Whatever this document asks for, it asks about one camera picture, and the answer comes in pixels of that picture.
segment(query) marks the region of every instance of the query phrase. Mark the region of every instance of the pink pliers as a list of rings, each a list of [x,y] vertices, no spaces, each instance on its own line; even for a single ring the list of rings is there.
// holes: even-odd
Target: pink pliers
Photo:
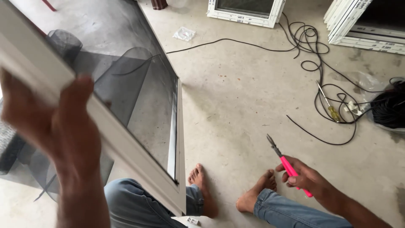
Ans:
[[[284,168],[285,168],[286,171],[287,171],[287,174],[288,174],[289,176],[298,176],[297,172],[294,170],[294,168],[291,166],[291,164],[287,161],[286,157],[284,157],[284,156],[281,154],[280,150],[277,148],[276,144],[274,143],[273,139],[269,136],[269,134],[267,134],[267,140],[270,142],[271,148],[272,148],[272,149],[276,152],[276,154],[280,157],[281,164],[283,164]],[[305,194],[306,194],[308,197],[312,197],[312,194],[311,194],[308,190],[306,190],[306,189],[303,189],[303,190],[304,190]]]

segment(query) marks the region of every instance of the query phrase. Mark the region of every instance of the pink handle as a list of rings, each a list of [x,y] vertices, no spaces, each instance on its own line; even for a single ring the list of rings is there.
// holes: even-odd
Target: pink handle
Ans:
[[[287,161],[287,159],[286,159],[284,156],[282,156],[282,157],[280,158],[280,160],[281,160],[281,163],[283,164],[283,166],[284,166],[284,168],[286,169],[287,174],[288,174],[289,176],[298,176],[297,172],[294,170],[294,168],[291,166],[291,164]],[[306,194],[308,197],[312,197],[312,196],[313,196],[312,193],[310,193],[308,190],[306,190],[306,189],[303,189],[303,190],[304,190],[305,194]]]

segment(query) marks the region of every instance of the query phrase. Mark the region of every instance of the white window frame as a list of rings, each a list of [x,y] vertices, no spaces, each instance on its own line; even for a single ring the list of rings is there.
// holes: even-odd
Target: white window frame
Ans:
[[[209,0],[208,2],[208,17],[229,20],[244,24],[252,24],[268,28],[274,28],[274,24],[278,23],[281,17],[282,10],[286,0],[274,0],[273,6],[268,18],[256,17],[244,14],[243,12],[228,12],[216,9],[218,0]]]
[[[0,1],[0,65],[53,104],[75,79],[75,72],[6,1]],[[104,150],[174,215],[182,216],[186,214],[186,194],[180,80],[177,89],[177,117],[172,119],[176,138],[170,139],[171,144],[176,143],[177,183],[95,95],[90,97],[87,111],[99,128]]]
[[[380,52],[405,55],[404,42],[386,42],[353,37],[350,32],[357,20],[366,11],[373,0],[334,0],[324,16],[326,27],[330,31],[329,43],[347,47],[357,47]]]

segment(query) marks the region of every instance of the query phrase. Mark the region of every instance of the yellow screwdriver handle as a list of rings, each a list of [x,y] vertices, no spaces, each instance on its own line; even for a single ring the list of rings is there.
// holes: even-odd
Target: yellow screwdriver handle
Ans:
[[[329,106],[328,110],[330,111],[330,115],[332,116],[332,119],[335,122],[340,122],[339,114],[335,111],[335,108],[333,106]]]

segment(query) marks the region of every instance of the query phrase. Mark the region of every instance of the pant leg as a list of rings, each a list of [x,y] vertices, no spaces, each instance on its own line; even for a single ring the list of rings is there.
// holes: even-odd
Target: pant leg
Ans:
[[[254,206],[253,214],[278,228],[351,228],[347,220],[303,206],[264,189]]]
[[[185,228],[171,219],[173,214],[146,192],[135,180],[123,178],[104,187],[114,228]],[[196,185],[187,187],[187,215],[200,216],[204,199]]]

